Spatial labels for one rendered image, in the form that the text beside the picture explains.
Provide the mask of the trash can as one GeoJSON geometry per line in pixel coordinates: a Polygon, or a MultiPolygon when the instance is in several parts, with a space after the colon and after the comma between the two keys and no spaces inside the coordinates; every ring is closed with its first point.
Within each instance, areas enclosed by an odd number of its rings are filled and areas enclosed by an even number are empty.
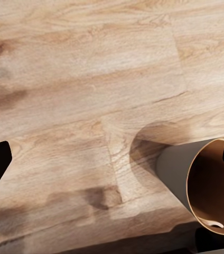
{"type": "Polygon", "coordinates": [[[224,137],[164,149],[156,160],[163,184],[207,229],[224,235],[224,137]]]}

